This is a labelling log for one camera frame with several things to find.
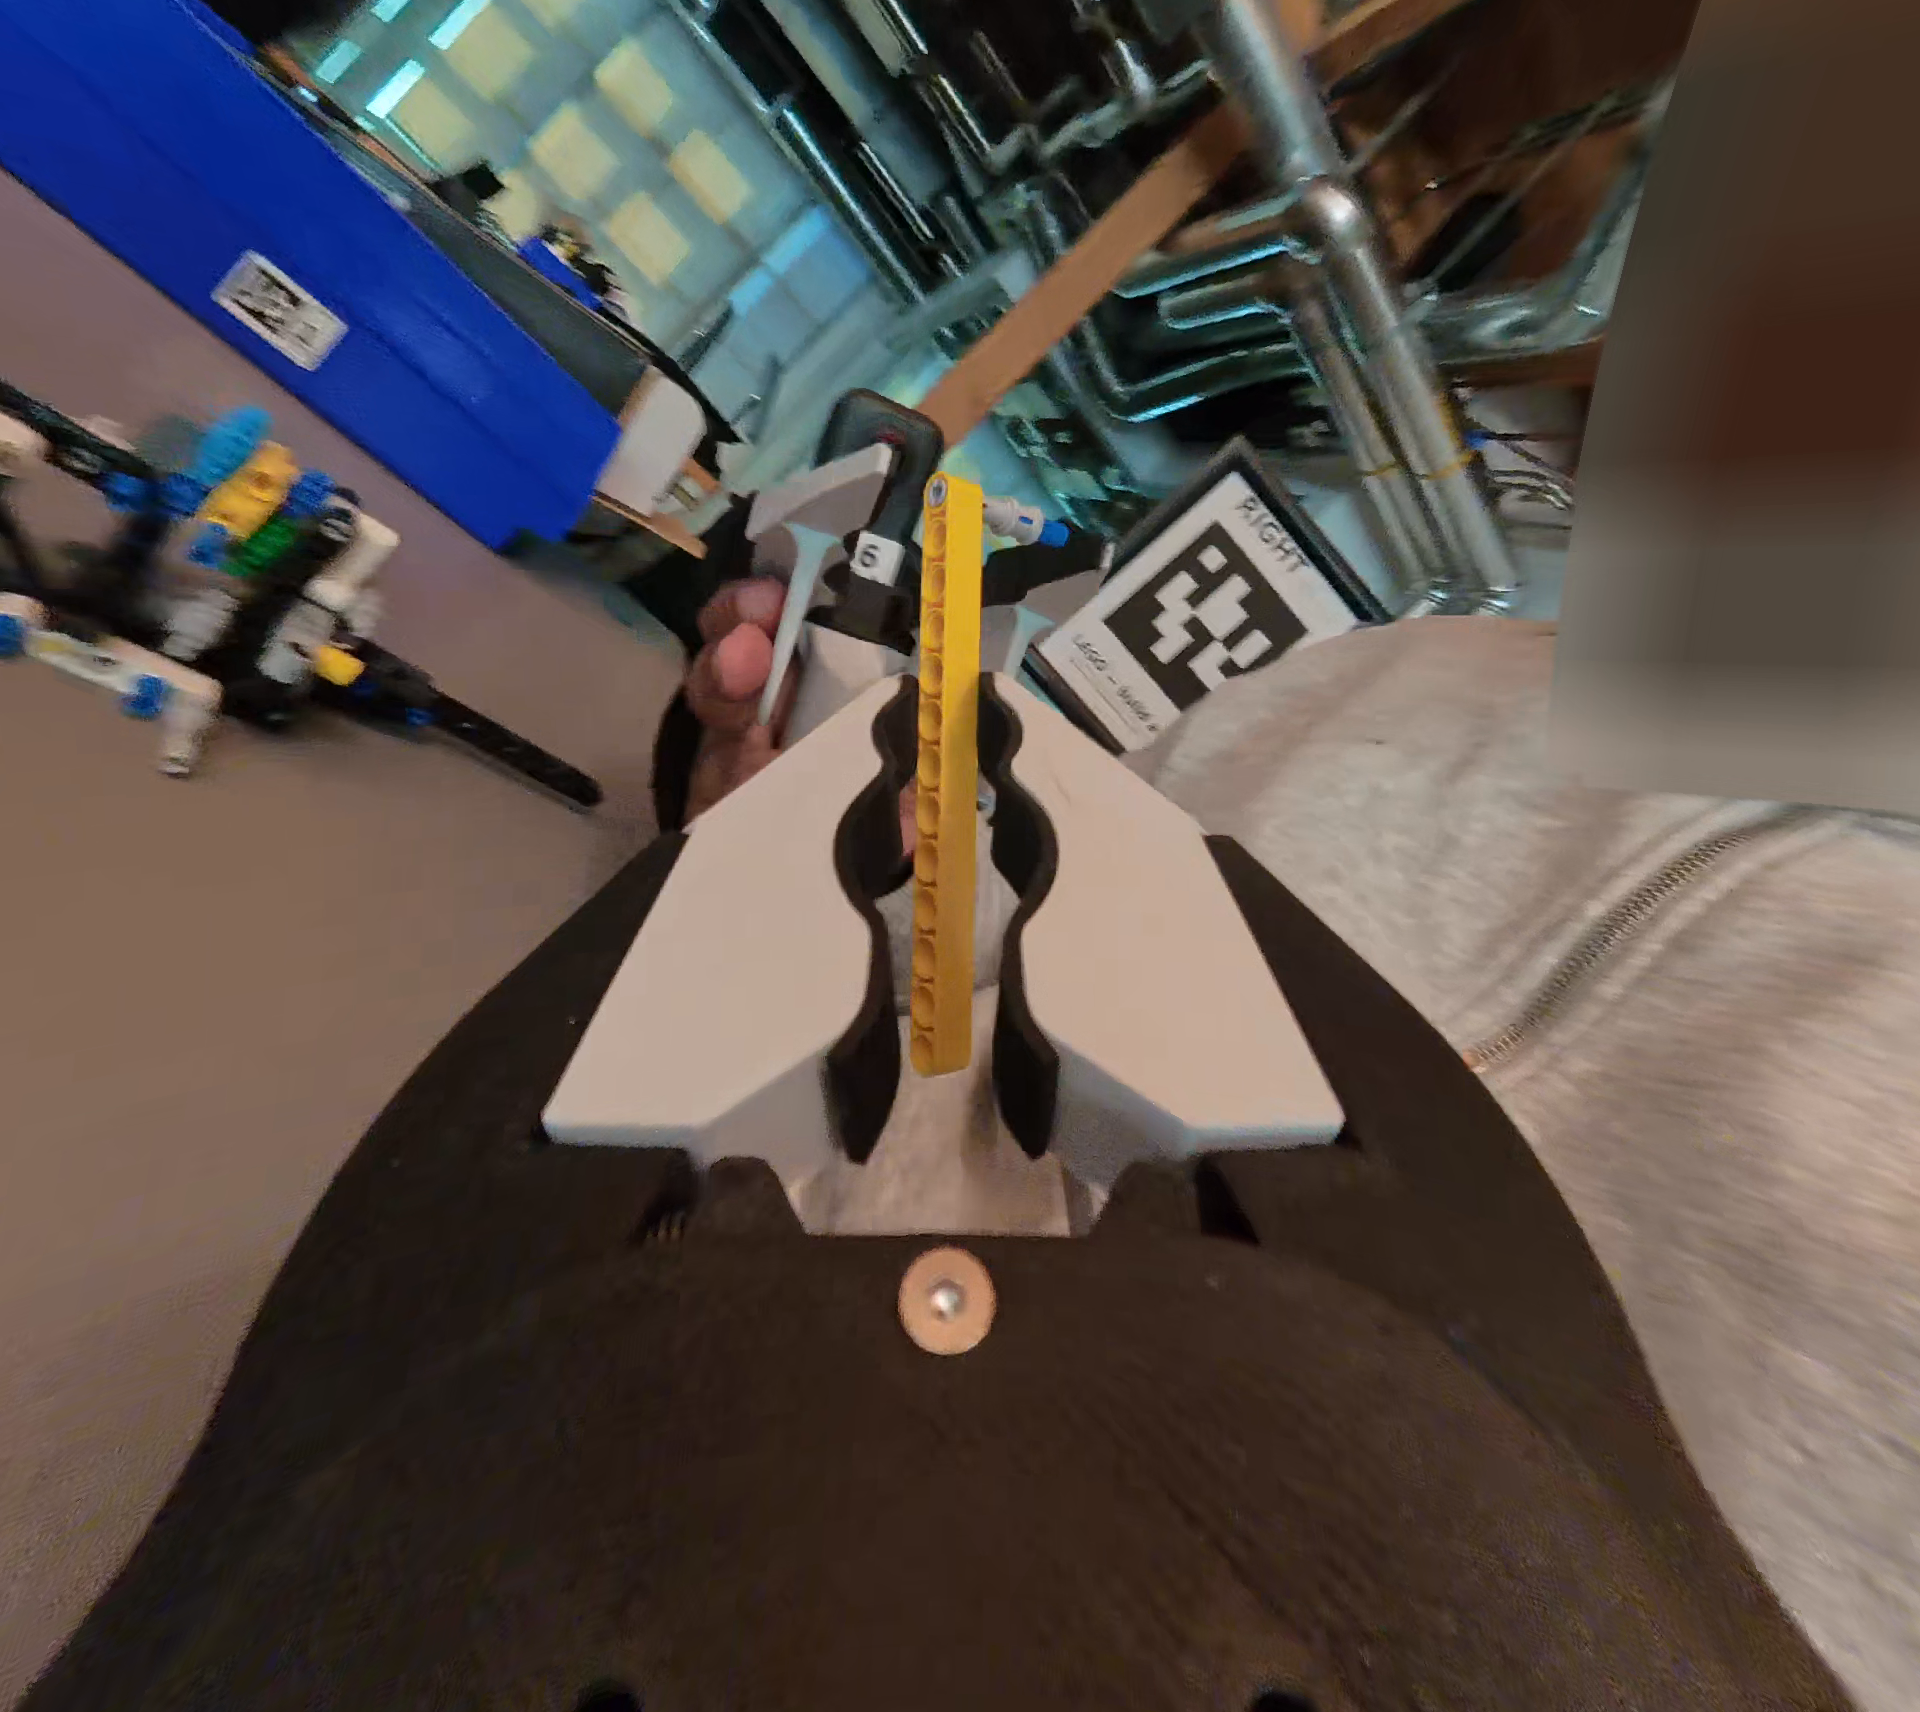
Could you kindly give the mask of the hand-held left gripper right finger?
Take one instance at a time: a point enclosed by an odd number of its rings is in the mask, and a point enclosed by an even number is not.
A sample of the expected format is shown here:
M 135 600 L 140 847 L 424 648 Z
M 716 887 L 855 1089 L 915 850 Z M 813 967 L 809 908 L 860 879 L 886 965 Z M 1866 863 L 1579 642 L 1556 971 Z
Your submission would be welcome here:
M 989 1044 L 1013 1144 L 1101 1196 L 1133 1165 L 1331 1144 L 1344 1106 L 1197 822 L 995 673 L 978 763 L 1013 898 Z

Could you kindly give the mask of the multicoloured lego assembly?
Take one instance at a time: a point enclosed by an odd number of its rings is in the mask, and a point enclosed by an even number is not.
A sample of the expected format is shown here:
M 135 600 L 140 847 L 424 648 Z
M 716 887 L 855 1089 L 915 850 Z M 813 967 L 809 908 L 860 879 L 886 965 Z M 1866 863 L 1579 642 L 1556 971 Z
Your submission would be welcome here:
M 272 415 L 237 407 L 127 438 L 2 383 L 2 655 L 93 692 L 156 734 L 156 770 L 198 773 L 217 728 L 284 734 L 334 711 L 445 740 L 578 811 L 604 799 L 576 763 L 444 689 L 375 637 L 389 523 L 298 461 Z M 29 472 L 97 495 L 110 528 L 55 562 L 11 498 Z

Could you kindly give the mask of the large glazed window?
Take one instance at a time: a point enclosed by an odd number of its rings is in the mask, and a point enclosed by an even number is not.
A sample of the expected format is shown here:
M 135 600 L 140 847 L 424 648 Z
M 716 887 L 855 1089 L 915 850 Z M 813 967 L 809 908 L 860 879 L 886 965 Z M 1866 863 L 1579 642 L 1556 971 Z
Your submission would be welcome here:
M 490 163 L 515 241 L 571 219 L 635 330 L 737 415 L 860 272 L 827 209 L 665 0 L 362 0 L 296 45 L 415 165 Z

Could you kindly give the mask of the wooden post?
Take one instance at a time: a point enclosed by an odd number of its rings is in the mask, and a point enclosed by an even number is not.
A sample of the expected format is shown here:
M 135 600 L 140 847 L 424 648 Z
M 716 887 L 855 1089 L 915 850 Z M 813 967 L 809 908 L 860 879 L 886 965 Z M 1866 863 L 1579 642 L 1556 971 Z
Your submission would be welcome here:
M 1224 101 L 1197 119 L 931 386 L 918 411 L 957 447 L 1028 379 L 1136 260 L 1154 250 L 1252 150 L 1248 115 Z

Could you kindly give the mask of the person's right hand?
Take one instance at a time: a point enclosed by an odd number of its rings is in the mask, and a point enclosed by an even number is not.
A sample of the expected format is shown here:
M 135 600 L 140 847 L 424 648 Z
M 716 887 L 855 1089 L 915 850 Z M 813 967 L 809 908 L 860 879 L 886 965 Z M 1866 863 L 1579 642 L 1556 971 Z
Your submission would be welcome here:
M 780 678 L 768 716 L 759 703 L 788 587 L 775 576 L 721 585 L 698 614 L 698 644 L 654 746 L 652 801 L 663 831 L 682 831 L 758 777 L 778 755 L 793 709 L 797 669 Z

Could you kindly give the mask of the long yellow lego beam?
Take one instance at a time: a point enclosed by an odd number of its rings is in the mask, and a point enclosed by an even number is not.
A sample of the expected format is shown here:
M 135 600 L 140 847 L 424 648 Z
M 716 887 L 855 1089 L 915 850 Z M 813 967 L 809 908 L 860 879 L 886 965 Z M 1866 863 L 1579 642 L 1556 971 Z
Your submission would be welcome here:
M 925 1077 L 974 1052 L 983 500 L 945 472 L 924 494 L 908 1050 Z

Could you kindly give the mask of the row of steel pipes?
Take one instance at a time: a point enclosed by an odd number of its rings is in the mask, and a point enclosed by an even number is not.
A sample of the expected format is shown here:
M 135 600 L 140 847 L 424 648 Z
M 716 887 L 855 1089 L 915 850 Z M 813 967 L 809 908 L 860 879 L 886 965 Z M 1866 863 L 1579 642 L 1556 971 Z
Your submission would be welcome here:
M 682 0 L 851 219 L 886 283 L 954 364 L 1092 221 L 1216 108 L 1220 0 Z M 1309 36 L 1286 24 L 1306 62 Z M 1136 264 L 993 407 L 1038 387 L 1100 442 L 1276 442 L 1308 378 L 1283 322 L 1179 332 L 1159 316 L 1212 264 L 1128 292 Z

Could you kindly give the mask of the blue bin with marker label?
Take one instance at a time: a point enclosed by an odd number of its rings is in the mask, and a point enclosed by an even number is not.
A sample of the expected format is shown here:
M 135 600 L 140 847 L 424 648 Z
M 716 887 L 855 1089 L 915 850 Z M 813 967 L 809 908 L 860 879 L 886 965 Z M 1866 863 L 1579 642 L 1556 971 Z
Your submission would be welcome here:
M 2 0 L 3 169 L 469 537 L 559 540 L 615 411 L 199 0 Z

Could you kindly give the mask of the framed marker sign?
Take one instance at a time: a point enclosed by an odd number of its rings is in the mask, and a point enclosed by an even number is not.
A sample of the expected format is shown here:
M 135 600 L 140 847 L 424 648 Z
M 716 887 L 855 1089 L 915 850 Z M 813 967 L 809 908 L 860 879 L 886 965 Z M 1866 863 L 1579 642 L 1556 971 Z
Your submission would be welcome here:
M 1236 435 L 1126 535 L 1025 667 L 1092 740 L 1138 753 L 1292 648 L 1386 621 L 1308 508 Z

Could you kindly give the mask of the person in grey sweatshirt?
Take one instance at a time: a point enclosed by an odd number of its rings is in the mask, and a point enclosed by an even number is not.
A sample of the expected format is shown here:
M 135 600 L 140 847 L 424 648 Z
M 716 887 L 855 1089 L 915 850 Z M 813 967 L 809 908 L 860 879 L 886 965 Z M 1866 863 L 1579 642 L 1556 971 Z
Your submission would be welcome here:
M 1916 1707 L 1916 826 L 1568 789 L 1559 836 L 1282 878 L 1562 1185 L 1705 1483 L 1861 1707 Z

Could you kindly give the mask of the silver ventilation duct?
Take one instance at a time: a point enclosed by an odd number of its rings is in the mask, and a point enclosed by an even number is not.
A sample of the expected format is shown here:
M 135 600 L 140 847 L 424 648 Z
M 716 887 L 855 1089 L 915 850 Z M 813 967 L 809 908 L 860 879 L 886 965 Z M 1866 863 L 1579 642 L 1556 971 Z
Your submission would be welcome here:
M 1336 334 L 1356 364 L 1384 447 L 1410 489 L 1428 577 L 1448 608 L 1503 614 L 1521 574 L 1474 475 L 1428 344 L 1408 316 L 1379 223 L 1331 134 L 1331 117 L 1274 0 L 1218 0 L 1208 45 L 1283 200 L 1282 217 L 1318 269 Z

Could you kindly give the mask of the person's right forearm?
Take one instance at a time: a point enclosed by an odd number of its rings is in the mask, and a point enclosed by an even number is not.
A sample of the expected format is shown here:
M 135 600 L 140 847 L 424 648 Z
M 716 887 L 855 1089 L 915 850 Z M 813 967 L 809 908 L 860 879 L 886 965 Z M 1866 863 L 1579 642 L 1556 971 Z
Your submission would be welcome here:
M 1545 762 L 1554 642 L 1514 617 L 1358 628 L 1212 692 L 1133 766 L 1289 883 L 1494 871 L 1569 813 Z

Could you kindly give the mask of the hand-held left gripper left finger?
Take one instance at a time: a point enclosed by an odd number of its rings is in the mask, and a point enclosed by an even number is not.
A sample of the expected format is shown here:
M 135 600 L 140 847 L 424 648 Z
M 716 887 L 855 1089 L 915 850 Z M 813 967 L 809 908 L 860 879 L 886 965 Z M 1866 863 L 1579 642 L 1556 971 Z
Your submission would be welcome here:
M 918 682 L 892 673 L 663 843 L 635 935 L 548 1095 L 590 1149 L 756 1162 L 805 1229 L 857 1229 L 899 1095 L 890 903 Z

